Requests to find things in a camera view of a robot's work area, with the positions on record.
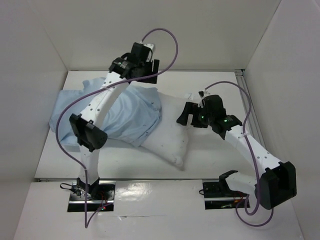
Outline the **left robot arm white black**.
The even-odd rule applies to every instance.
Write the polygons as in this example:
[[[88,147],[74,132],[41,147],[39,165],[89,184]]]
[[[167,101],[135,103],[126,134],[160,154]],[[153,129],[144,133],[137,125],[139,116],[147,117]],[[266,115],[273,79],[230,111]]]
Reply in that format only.
[[[130,52],[112,61],[102,87],[89,104],[78,114],[69,118],[71,128],[80,148],[80,162],[85,166],[81,169],[76,184],[81,194],[88,200],[99,193],[98,163],[100,148],[108,135],[102,130],[104,119],[119,95],[129,86],[129,79],[152,76],[148,83],[156,84],[155,74],[159,70],[160,61],[153,60],[156,46],[153,43],[135,42]]]

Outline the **white pillow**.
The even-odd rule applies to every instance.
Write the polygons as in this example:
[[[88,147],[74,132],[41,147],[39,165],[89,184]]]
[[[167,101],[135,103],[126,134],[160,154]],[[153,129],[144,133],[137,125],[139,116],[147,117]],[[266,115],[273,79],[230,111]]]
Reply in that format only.
[[[162,92],[158,95],[161,103],[161,119],[140,148],[154,158],[166,162],[179,171],[184,171],[188,155],[190,120],[187,120],[187,125],[181,125],[177,123],[177,119],[181,116],[186,103],[193,100]]]

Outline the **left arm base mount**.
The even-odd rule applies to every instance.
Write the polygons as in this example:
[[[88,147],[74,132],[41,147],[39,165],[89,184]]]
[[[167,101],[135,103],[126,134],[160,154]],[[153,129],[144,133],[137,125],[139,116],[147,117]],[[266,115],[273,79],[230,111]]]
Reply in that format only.
[[[83,213],[85,211],[85,192],[76,182],[61,183],[62,190],[69,191],[68,213]],[[113,212],[116,183],[110,181],[100,181],[95,196],[87,194],[87,211]]]

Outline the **light blue pillowcase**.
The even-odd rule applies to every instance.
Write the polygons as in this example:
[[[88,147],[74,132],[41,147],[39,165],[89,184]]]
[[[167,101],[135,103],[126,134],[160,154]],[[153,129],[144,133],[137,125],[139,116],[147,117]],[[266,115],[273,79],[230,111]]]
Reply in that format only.
[[[105,78],[84,80],[82,90],[61,90],[58,93],[49,126],[58,132],[61,145],[69,152],[79,152],[77,138],[69,121],[71,114],[80,113],[93,99],[92,96],[77,102],[66,113],[65,108],[78,98],[98,90]],[[155,129],[162,117],[162,106],[157,88],[129,85],[108,111],[102,130],[108,138],[139,147]]]

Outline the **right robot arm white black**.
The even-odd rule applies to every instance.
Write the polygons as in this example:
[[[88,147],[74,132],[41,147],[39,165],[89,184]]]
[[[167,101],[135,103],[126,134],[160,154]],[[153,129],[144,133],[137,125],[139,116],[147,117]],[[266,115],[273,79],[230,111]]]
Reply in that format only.
[[[282,162],[269,153],[234,115],[229,115],[219,95],[208,95],[200,103],[186,102],[176,122],[187,125],[188,118],[195,128],[210,127],[214,133],[233,146],[253,167],[255,176],[229,170],[219,176],[218,190],[223,196],[233,192],[254,195],[258,204],[266,210],[294,198],[297,195],[295,166]]]

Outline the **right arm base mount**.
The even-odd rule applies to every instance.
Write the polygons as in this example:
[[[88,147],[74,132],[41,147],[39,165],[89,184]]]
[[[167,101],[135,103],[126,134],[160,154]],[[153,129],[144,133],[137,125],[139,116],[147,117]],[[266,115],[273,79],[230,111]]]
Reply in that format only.
[[[247,195],[240,191],[223,190],[218,180],[203,181],[198,191],[204,198],[206,210],[226,210],[244,208]]]

